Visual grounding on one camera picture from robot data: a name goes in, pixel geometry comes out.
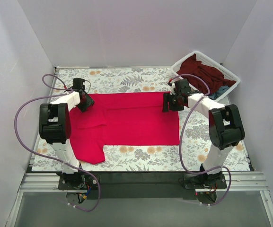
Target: dark red clothing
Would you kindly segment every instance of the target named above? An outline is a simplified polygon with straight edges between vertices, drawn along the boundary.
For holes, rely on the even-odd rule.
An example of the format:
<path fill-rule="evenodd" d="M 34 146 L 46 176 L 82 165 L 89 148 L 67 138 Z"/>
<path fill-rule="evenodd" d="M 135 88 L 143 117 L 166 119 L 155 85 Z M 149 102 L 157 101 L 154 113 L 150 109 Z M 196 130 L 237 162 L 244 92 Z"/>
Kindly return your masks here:
<path fill-rule="evenodd" d="M 224 79 L 223 74 L 216 68 L 203 65 L 201 61 L 196 60 L 196 54 L 186 59 L 180 66 L 180 70 L 177 72 L 181 74 L 192 74 L 200 77 L 210 89 L 210 94 L 215 93 L 221 86 L 227 85 L 228 87 L 235 84 L 235 81 Z M 196 78 L 188 77 L 189 83 L 196 87 L 200 92 L 206 94 L 207 88 L 201 81 Z"/>

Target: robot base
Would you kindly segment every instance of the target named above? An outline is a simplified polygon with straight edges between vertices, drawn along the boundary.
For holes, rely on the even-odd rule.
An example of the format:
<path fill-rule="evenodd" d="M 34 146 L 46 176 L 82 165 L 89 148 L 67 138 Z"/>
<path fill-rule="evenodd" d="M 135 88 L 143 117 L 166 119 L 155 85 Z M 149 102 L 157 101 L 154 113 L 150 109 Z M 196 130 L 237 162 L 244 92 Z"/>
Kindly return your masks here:
<path fill-rule="evenodd" d="M 62 177 L 62 174 L 58 174 L 60 176 L 59 180 L 59 190 L 87 190 L 87 185 L 91 186 L 93 190 L 97 189 L 97 182 L 94 180 L 91 176 L 86 175 L 84 173 L 78 173 L 79 174 L 79 179 L 81 180 L 79 185 L 72 184 L 70 179 L 66 177 L 66 180 L 64 177 Z M 100 176 L 95 175 L 95 177 L 100 181 Z"/>
<path fill-rule="evenodd" d="M 214 179 L 210 183 L 203 181 L 202 175 L 184 174 L 184 186 L 186 189 L 205 189 L 211 188 L 217 184 L 218 189 L 226 189 L 227 184 L 224 174 L 220 174 L 217 179 Z"/>

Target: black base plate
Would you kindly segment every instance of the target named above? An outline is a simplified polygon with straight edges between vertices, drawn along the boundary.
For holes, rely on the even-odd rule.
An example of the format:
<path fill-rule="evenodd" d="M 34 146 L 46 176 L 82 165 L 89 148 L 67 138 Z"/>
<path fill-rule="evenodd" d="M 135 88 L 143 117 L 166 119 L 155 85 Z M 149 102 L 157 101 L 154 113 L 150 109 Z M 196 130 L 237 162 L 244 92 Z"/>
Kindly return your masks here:
<path fill-rule="evenodd" d="M 218 189 L 226 189 L 227 183 L 225 180 L 224 174 L 220 175 L 220 179 L 215 182 L 217 184 Z M 199 184 L 196 180 L 196 176 L 192 174 L 184 174 L 184 185 L 186 189 L 202 189 L 204 186 L 202 184 Z"/>
<path fill-rule="evenodd" d="M 100 182 L 101 198 L 183 198 L 185 200 L 196 200 L 195 190 L 183 187 L 179 178 L 183 172 L 91 172 Z M 63 179 L 59 180 L 60 190 L 76 190 Z M 91 189 L 87 200 L 96 200 L 98 190 Z"/>
<path fill-rule="evenodd" d="M 85 177 L 85 182 L 87 183 L 87 185 L 90 185 L 91 186 L 91 190 L 97 190 L 97 184 L 96 184 L 96 181 L 89 175 L 84 175 L 83 176 Z M 95 175 L 95 177 L 98 179 L 98 181 L 100 182 L 100 175 Z M 66 183 L 64 181 L 64 179 L 62 179 L 60 177 L 60 180 L 59 180 L 59 186 L 58 186 L 58 189 L 59 190 L 87 190 L 87 185 L 85 184 L 83 186 L 83 184 L 81 184 L 80 186 L 83 186 L 83 187 L 72 187 L 69 183 Z"/>

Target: table surface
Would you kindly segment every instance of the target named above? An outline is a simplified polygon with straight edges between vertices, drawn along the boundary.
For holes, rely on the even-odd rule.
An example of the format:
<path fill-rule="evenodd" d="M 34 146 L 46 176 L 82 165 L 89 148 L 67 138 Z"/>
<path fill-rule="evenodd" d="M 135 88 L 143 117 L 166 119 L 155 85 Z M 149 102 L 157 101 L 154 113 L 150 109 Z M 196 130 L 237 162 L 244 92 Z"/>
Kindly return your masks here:
<path fill-rule="evenodd" d="M 124 93 L 168 91 L 168 80 L 172 77 L 168 68 L 102 68 L 102 69 L 61 69 L 58 73 L 68 87 L 73 78 L 84 78 L 91 82 L 89 93 Z M 55 86 L 62 88 L 56 81 Z M 229 104 L 225 97 L 221 103 Z M 178 112 L 180 130 L 190 109 Z M 183 159 L 189 170 L 198 171 L 205 161 L 211 141 L 208 119 L 194 111 L 189 119 L 183 137 Z M 45 140 L 38 137 L 35 150 L 38 153 L 55 157 L 54 150 Z M 178 146 L 104 146 L 106 160 L 92 165 L 81 162 L 88 171 L 183 171 L 179 161 Z M 239 143 L 229 153 L 225 166 L 231 171 L 249 171 L 244 144 Z M 36 156 L 33 171 L 61 171 L 61 163 Z"/>

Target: glass panel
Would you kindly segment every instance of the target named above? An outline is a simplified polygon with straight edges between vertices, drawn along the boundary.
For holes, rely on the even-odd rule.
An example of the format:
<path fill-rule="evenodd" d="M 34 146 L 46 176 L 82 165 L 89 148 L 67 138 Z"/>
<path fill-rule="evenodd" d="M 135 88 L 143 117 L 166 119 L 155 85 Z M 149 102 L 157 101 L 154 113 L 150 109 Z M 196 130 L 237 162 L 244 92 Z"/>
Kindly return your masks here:
<path fill-rule="evenodd" d="M 50 226 L 270 226 L 259 192 L 229 192 L 215 207 L 193 205 L 179 199 L 103 199 L 85 213 L 60 202 L 64 192 L 25 192 L 16 227 Z M 95 201 L 85 201 L 90 208 Z"/>

